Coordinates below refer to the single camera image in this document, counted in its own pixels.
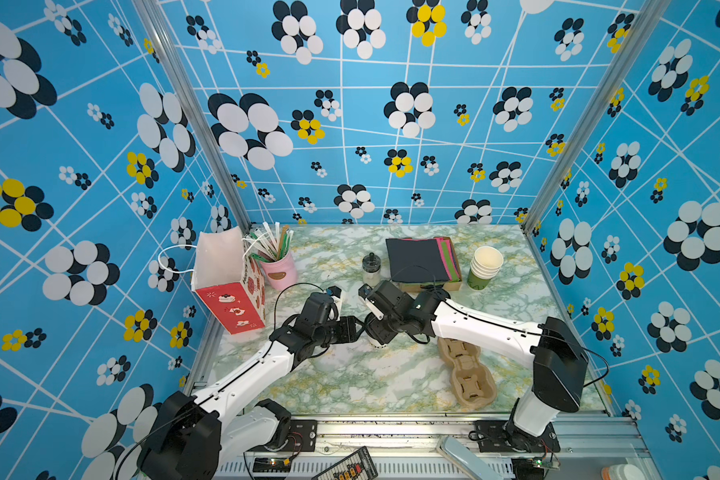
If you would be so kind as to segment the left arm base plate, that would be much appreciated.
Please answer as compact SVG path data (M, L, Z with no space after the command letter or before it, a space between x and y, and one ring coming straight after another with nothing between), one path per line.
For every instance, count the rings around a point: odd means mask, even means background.
M267 451L292 453L314 452L318 422L311 419L291 419L281 422L273 437L263 445Z

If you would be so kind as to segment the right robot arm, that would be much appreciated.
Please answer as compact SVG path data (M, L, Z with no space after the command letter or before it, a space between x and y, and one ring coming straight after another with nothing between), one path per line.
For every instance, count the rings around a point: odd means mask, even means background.
M539 438L559 413L579 411L589 360L563 320L507 319L463 306L439 287L411 296L390 281L364 284L358 295L370 310L366 331L380 345L399 334L421 334L463 341L531 370L532 385L513 407L508 434Z

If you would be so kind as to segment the red white paper gift bag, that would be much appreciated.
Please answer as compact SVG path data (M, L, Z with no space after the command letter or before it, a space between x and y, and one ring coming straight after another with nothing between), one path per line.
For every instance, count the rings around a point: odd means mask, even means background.
M265 279L238 227L201 233L190 289L232 335L265 327Z

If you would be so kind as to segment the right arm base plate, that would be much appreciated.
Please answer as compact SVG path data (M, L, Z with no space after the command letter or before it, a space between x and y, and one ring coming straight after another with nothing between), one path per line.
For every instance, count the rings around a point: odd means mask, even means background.
M539 437L521 430L506 430L507 421L475 421L468 438L476 442L481 453L559 453L560 443L553 425L548 424Z

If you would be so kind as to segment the white paper coffee cup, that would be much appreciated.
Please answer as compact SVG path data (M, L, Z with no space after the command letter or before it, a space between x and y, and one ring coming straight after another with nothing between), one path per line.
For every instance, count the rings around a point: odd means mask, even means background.
M383 339L383 336L374 328L367 327L365 329L365 333L368 336L368 342L377 349L385 348L386 342Z

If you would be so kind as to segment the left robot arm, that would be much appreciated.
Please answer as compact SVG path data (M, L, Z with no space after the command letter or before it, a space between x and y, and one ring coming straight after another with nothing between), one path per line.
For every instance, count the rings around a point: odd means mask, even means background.
M211 479L220 461L284 436L289 413L274 401L241 411L277 380L311 359L318 347L357 340L340 315L346 294L337 286L313 292L268 342L232 373L186 395L169 396L149 434L139 441L137 469L150 479Z

